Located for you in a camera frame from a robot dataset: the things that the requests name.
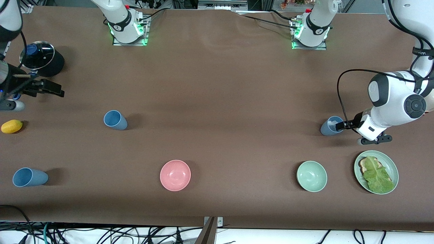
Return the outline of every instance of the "blue cup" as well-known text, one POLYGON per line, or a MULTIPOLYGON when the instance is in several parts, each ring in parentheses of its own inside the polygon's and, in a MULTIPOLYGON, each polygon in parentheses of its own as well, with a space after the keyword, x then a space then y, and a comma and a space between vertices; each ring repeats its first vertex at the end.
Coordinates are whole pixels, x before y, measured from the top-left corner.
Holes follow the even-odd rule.
POLYGON ((104 115, 104 124, 115 130, 125 130, 128 126, 127 120, 118 110, 108 111, 104 115))
POLYGON ((20 168, 12 177, 16 187, 43 185, 48 181, 48 175, 33 168, 20 168))
POLYGON ((339 116, 330 117, 321 126, 321 134, 323 134, 323 135, 336 135, 338 133, 341 133, 342 130, 336 131, 336 124, 343 122, 343 121, 344 120, 341 119, 341 117, 339 117, 339 116))

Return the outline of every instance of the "bread slice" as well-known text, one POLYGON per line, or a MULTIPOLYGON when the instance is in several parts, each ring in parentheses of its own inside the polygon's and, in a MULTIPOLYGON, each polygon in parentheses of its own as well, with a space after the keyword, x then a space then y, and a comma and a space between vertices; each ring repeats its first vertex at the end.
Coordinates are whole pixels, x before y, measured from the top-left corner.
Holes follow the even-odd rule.
MULTIPOLYGON (((365 161, 367 160, 368 158, 363 158, 362 160, 360 160, 360 162, 359 162, 359 166, 360 166, 360 169, 361 169, 361 171, 362 171, 362 174, 364 174, 365 173, 365 171, 366 171, 366 167, 365 167, 365 161)), ((378 164, 378 167, 383 167, 383 165, 378 161, 378 158, 375 158, 374 157, 374 160, 375 160, 375 162, 378 164)))

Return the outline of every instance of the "green plate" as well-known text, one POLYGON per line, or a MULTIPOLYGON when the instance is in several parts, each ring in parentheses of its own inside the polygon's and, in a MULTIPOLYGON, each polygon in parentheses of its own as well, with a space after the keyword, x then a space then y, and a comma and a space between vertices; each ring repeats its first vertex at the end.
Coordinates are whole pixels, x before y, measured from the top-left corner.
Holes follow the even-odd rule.
POLYGON ((374 150, 362 152, 361 154, 359 154, 357 156, 357 158, 355 159, 355 162, 354 162, 354 174, 355 174, 357 181, 363 186, 363 188, 365 188, 369 192, 372 192, 372 193, 378 194, 378 195, 384 195, 384 194, 391 193, 398 185, 398 180, 399 180, 398 169, 396 168, 395 163, 386 154, 379 152, 379 151, 374 151, 374 150), (376 192, 373 192, 369 189, 368 183, 366 182, 365 178, 363 178, 362 169, 358 165, 360 160, 362 160, 363 158, 366 158, 367 156, 372 156, 372 157, 378 158, 378 161, 386 168, 386 172, 389 174, 390 179, 392 180, 393 184, 395 185, 392 190, 390 190, 389 192, 386 192, 386 193, 376 193, 376 192))
POLYGON ((321 164, 306 161, 297 170, 297 181, 305 190, 318 192, 327 184, 327 173, 321 164))

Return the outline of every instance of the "bowl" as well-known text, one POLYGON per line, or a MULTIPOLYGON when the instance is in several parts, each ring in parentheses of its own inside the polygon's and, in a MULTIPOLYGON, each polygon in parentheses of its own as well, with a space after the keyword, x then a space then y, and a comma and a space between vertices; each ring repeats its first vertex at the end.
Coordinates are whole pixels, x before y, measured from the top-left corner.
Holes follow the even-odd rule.
POLYGON ((181 160, 167 162, 160 171, 160 181, 169 191, 180 191, 190 182, 190 167, 181 160))
POLYGON ((327 172, 321 164, 306 161, 297 170, 297 181, 306 191, 319 192, 327 184, 327 172))
POLYGON ((355 174, 357 181, 360 183, 360 185, 363 188, 365 188, 367 191, 369 191, 371 193, 378 194, 378 195, 384 195, 384 194, 391 193, 396 188, 396 186, 398 185, 398 181, 399 181, 398 169, 396 168, 396 165, 392 161, 392 159, 390 159, 386 154, 379 152, 379 151, 375 151, 375 150, 364 151, 357 156, 357 158, 355 159, 355 162, 354 162, 354 174, 355 174), (362 160, 363 158, 366 158, 367 156, 372 156, 372 157, 378 158, 378 161, 386 168, 387 174, 389 174, 389 177, 392 180, 392 183, 395 185, 392 190, 390 190, 386 193, 376 193, 376 192, 373 192, 369 189, 368 183, 366 182, 365 178, 363 177, 362 169, 359 166, 360 160, 362 160))

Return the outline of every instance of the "lemon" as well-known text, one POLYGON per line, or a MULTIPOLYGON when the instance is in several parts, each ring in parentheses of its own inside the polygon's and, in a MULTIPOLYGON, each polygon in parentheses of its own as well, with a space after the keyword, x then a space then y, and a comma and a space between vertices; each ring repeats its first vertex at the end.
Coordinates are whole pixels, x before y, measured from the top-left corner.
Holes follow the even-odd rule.
POLYGON ((12 134, 21 130, 22 126, 23 126, 23 122, 13 119, 2 124, 1 131, 5 134, 12 134))

